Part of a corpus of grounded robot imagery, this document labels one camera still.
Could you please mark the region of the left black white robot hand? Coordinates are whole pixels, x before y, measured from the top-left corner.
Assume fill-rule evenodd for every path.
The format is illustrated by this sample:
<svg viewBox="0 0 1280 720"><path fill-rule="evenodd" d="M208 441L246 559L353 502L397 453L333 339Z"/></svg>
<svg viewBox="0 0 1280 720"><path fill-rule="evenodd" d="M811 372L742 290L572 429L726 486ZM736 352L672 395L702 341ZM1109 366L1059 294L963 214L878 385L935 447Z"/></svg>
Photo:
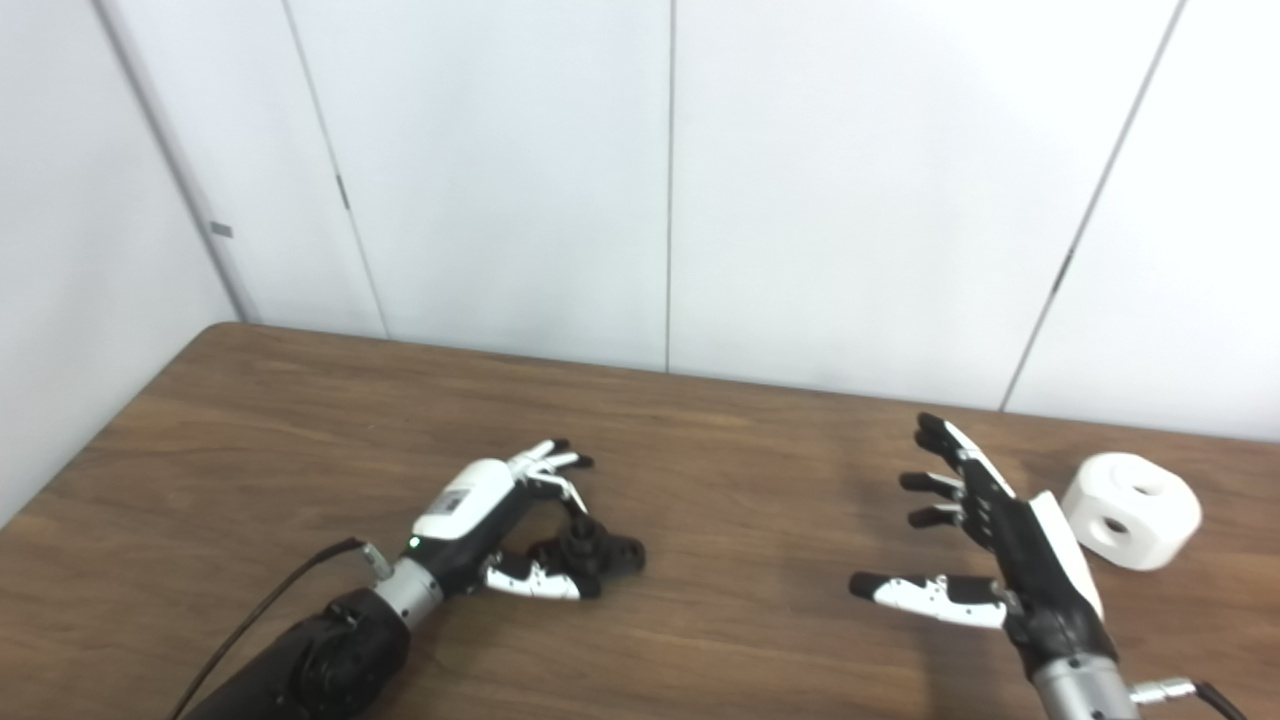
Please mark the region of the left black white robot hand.
<svg viewBox="0 0 1280 720"><path fill-rule="evenodd" d="M415 520L402 555L429 573L447 600L480 587L543 600L594 600L602 594L599 580L502 551L538 502L556 501L570 518L586 518L581 495L561 471L593 464L570 451L567 439L545 439L507 460L474 461Z"/></svg>

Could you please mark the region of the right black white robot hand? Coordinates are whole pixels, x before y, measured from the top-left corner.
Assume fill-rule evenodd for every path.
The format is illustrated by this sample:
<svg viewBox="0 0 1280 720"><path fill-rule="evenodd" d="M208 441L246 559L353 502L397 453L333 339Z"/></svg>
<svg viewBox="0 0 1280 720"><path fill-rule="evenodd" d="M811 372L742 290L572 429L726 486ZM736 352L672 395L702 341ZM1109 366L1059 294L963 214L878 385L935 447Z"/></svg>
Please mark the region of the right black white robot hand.
<svg viewBox="0 0 1280 720"><path fill-rule="evenodd" d="M1020 498L987 454L951 421L916 416L914 441L952 475L906 471L909 492L938 503L908 515L914 529L956 527L995 556L998 577L884 575L855 571L849 592L879 606L942 623L1000 629L1033 678L1052 661L1097 656L1116 661L1105 610L1080 546L1050 492Z"/></svg>

